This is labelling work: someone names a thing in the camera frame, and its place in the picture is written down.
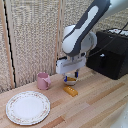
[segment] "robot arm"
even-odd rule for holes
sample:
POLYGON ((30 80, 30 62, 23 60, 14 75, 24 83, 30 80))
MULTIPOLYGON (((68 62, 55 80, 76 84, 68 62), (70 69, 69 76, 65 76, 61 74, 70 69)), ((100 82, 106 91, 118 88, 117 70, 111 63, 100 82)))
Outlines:
POLYGON ((64 74, 85 66, 86 58, 81 53, 86 54, 97 43, 96 35, 89 31, 99 20, 127 7, 128 0, 94 0, 76 25, 65 28, 62 50, 70 60, 67 58, 58 60, 56 72, 64 74))
POLYGON ((94 0, 81 19, 63 39, 62 49, 74 57, 80 53, 81 42, 92 27, 101 19, 128 7, 128 0, 94 0))

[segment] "light wooden surface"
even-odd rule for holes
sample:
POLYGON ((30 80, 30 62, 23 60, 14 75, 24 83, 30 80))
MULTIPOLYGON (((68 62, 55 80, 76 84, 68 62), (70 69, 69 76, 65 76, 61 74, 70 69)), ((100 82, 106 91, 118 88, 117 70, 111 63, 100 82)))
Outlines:
POLYGON ((78 91, 75 97, 63 91, 65 84, 61 75, 51 76, 51 82, 49 90, 37 89, 34 82, 1 94, 0 128, 109 128, 128 102, 128 75, 115 81, 84 67, 73 86, 78 91), (49 115, 36 125, 20 126, 6 116, 8 100, 24 91, 40 92, 51 103, 49 115))

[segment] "white plate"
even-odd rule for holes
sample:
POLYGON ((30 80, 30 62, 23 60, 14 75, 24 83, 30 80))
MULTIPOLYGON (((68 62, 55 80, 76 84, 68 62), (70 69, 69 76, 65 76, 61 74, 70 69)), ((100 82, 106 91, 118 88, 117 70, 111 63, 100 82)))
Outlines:
POLYGON ((50 111, 50 102, 39 92, 27 91, 13 96, 6 105, 8 118, 20 125, 42 121, 50 111))

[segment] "mug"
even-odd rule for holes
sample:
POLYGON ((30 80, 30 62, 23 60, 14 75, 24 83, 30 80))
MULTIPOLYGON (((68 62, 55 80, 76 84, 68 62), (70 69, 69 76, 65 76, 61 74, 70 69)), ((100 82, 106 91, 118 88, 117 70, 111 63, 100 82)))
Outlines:
POLYGON ((37 74, 37 87, 40 90, 47 90, 51 84, 50 76, 45 72, 37 74))

